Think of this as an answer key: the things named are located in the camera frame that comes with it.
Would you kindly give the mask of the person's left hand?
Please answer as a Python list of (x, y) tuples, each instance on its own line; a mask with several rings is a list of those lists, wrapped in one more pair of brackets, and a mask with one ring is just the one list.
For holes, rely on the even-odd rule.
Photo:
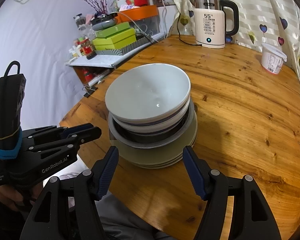
[[(30, 199), (37, 199), (43, 189), (43, 182), (40, 182), (32, 189), (32, 196)], [(23, 204), (23, 196), (15, 189), (10, 186), (0, 186), (0, 202), (6, 205), (13, 211), (18, 211), (17, 205)]]

